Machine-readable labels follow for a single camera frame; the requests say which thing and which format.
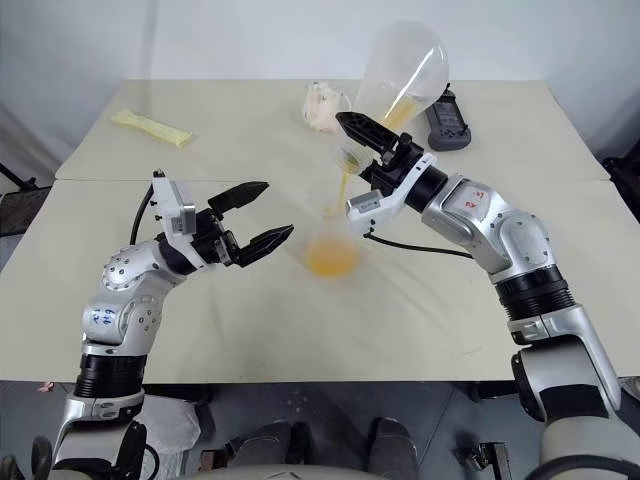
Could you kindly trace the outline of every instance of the clear plastic funnel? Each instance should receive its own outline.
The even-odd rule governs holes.
[[[436,34],[419,22],[394,23],[376,39],[353,111],[399,133],[440,98],[448,80],[447,55]],[[338,161],[345,172],[360,173],[371,152],[343,135]]]

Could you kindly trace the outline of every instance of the floor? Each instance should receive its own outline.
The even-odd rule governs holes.
[[[22,235],[11,235],[8,237],[0,237],[0,272],[9,261],[9,257],[20,243]]]
[[[38,393],[39,384],[0,382],[0,454],[16,454],[27,471],[36,435],[53,441],[65,390]],[[220,448],[275,420],[304,421],[312,432],[318,463],[361,469],[371,422],[393,417],[409,430],[418,450],[421,477],[491,479],[490,469],[472,473],[453,456],[460,439],[507,444],[513,478],[537,463],[542,426],[527,417],[515,396],[474,403],[448,383],[378,382],[214,386],[209,410],[215,429],[189,451],[185,471],[197,470],[200,451]]]

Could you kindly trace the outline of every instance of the silver arm segment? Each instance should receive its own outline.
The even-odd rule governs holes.
[[[548,234],[535,215],[514,209],[492,188],[461,175],[452,176],[426,206],[422,222],[466,248],[494,285],[556,264]],[[620,408],[618,378],[582,305],[512,318],[508,327],[519,344],[565,335],[580,339],[606,400],[615,410]]]
[[[142,380],[141,369],[160,328],[164,299],[173,287],[185,279],[185,276],[171,271],[160,255],[156,241],[125,247],[114,253],[104,266],[97,295],[82,315],[83,362],[96,357],[113,357],[116,362],[118,357],[127,360],[137,358],[138,362],[125,360],[123,368],[132,370],[123,374],[133,373],[132,380],[138,376]],[[55,462],[64,460],[65,452],[69,451],[68,448],[60,450],[60,447],[73,423],[132,419],[139,413],[144,391],[135,384],[133,390],[124,390],[122,395],[106,396],[111,395],[108,390],[79,378],[75,391],[67,395],[54,448]],[[96,397],[96,394],[103,394],[105,398]],[[120,444],[114,443],[112,447],[119,449]]]

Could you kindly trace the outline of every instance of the gray device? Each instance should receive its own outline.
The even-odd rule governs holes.
[[[455,94],[449,89],[425,110],[431,132],[429,146],[436,152],[460,150],[471,143],[471,130],[462,118]]]

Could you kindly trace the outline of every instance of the white table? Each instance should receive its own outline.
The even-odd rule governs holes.
[[[174,90],[179,84],[159,82],[160,86],[174,85]],[[216,96],[218,87],[212,84],[220,85],[195,82],[201,92],[209,85],[211,95]],[[252,84],[252,89],[260,90],[259,83]],[[301,86],[300,82],[284,84]],[[119,99],[130,85],[124,85],[105,112],[126,105]],[[279,84],[264,85],[265,91],[271,91]],[[560,269],[576,299],[587,307],[618,374],[637,375],[640,297],[635,291],[635,271],[640,266],[636,248],[640,231],[635,219],[613,185],[604,181],[603,171],[558,113],[543,85],[499,84],[503,90],[520,89],[521,95],[534,97],[525,111],[550,112],[549,121],[528,122],[530,135],[521,133],[516,123],[522,117],[522,104],[529,101],[518,100],[520,96],[512,92],[512,104],[518,105],[518,111],[511,112],[509,121],[504,106],[498,109],[499,114],[495,109],[487,113],[471,106],[482,103],[477,98],[486,99],[496,85],[465,82],[461,86],[464,88],[456,85],[456,91],[466,92],[459,93],[460,103],[474,140],[467,150],[441,155],[439,167],[447,173],[461,170],[493,185],[513,204],[545,221]],[[154,94],[154,105],[164,104],[163,98]],[[289,125],[295,125],[290,128],[299,128],[302,139],[295,140],[294,130],[287,131],[282,138],[277,137],[279,141],[266,142],[270,145],[267,150],[306,151],[309,157],[301,155],[293,162],[282,156],[278,161],[291,166],[284,171],[279,168],[286,165],[267,168],[271,154],[248,156],[244,163],[238,160],[244,156],[228,163],[212,155],[211,163],[205,162],[189,148],[195,148],[197,142],[214,145],[214,133],[205,134],[204,128],[179,119],[162,118],[200,135],[191,146],[178,151],[182,156],[135,132],[112,129],[98,121],[58,172],[60,178],[75,176],[76,180],[55,183],[0,275],[0,378],[72,381],[78,372],[80,315],[95,292],[105,259],[128,239],[131,220],[148,185],[148,172],[161,167],[169,174],[174,172],[174,177],[202,176],[204,181],[189,181],[187,186],[198,207],[203,208],[208,197],[233,185],[211,181],[216,165],[225,180],[260,179],[258,171],[272,181],[256,202],[226,216],[225,226],[241,243],[279,225],[293,223],[296,230],[275,253],[247,269],[218,268],[196,274],[170,294],[146,381],[510,378],[509,358],[517,346],[507,333],[506,315],[496,293],[473,262],[401,251],[363,240],[363,261],[353,274],[327,280],[307,270],[304,248],[317,216],[310,192],[317,191],[318,183],[330,181],[335,185],[339,172],[319,153],[326,139],[317,143],[309,140],[303,148],[307,137],[313,139],[318,134],[306,132],[295,123],[297,110],[289,114],[286,117],[281,113],[273,123],[285,125],[282,117],[289,118]],[[530,140],[522,154],[515,145],[502,153],[504,142],[494,138],[497,123],[505,128],[510,125],[521,142],[527,138],[535,141]],[[542,141],[548,132],[540,133],[549,123],[560,131],[548,142],[564,152],[561,157],[553,157],[557,162],[553,170],[542,168],[548,167],[550,152],[555,151]],[[282,131],[271,130],[271,135]],[[241,143],[238,148],[255,154],[265,141]],[[91,151],[87,144],[94,144]],[[132,155],[123,159],[116,155],[118,150],[131,151]],[[311,159],[308,173],[302,175],[305,158]],[[353,184],[354,193],[367,188],[358,179]],[[147,214],[139,238],[149,238],[157,231],[158,226]],[[404,242],[451,247],[424,227],[418,214],[409,209],[392,227],[379,233]]]
[[[154,80],[125,82],[82,144],[60,167],[65,180],[148,180],[162,168],[184,180],[298,182],[334,175],[331,138],[302,120],[308,80]],[[356,81],[330,81],[353,99]],[[605,180],[546,84],[459,81],[452,88],[471,126],[471,145],[440,154],[450,170],[464,170],[500,186]],[[129,108],[196,138],[175,148],[116,126],[109,118]],[[428,148],[424,116],[409,131]]]

